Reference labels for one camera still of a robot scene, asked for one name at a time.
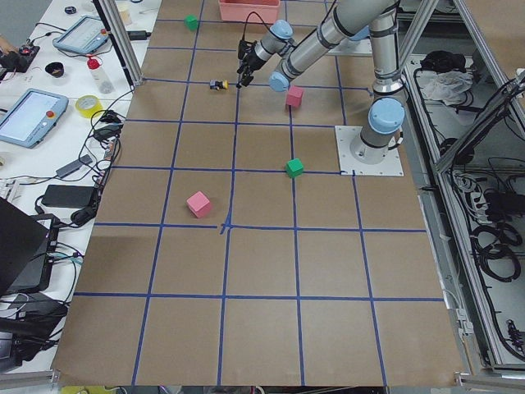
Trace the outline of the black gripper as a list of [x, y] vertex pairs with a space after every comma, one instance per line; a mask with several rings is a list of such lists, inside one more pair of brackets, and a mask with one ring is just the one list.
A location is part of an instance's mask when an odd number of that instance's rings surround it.
[[260, 70], [265, 64], [265, 61], [257, 54], [256, 48], [257, 45], [254, 46], [247, 56], [240, 60], [239, 75], [235, 85], [237, 89], [248, 87], [253, 81], [253, 73]]

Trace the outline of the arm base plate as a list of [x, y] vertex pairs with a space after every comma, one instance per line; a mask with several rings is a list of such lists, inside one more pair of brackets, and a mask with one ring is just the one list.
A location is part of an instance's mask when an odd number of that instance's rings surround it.
[[369, 38], [353, 41], [343, 39], [336, 47], [328, 52], [331, 56], [370, 57], [372, 45]]
[[391, 138], [383, 148], [371, 148], [361, 139], [361, 126], [335, 126], [340, 174], [344, 176], [403, 176], [397, 148]]

